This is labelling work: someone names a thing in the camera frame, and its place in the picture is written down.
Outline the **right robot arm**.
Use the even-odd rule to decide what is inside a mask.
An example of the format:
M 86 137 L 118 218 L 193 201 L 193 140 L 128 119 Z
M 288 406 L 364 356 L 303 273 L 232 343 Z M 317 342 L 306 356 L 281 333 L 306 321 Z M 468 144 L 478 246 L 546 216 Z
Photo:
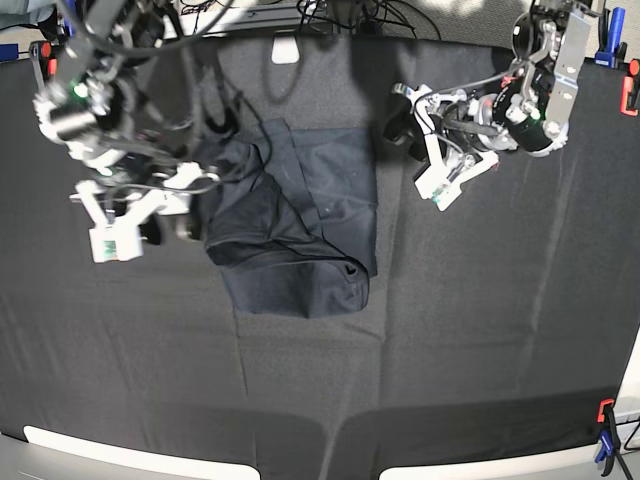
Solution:
M 93 225 L 98 261 L 128 260 L 162 242 L 165 218 L 177 237 L 197 240 L 197 200 L 214 179 L 195 160 L 204 112 L 195 59 L 180 50 L 190 105 L 171 117 L 143 90 L 139 69 L 166 48 L 166 28 L 184 32 L 169 1 L 95 1 L 82 14 L 60 4 L 73 34 L 51 54 L 32 51 L 42 134 L 66 147 L 91 176 L 75 186 Z

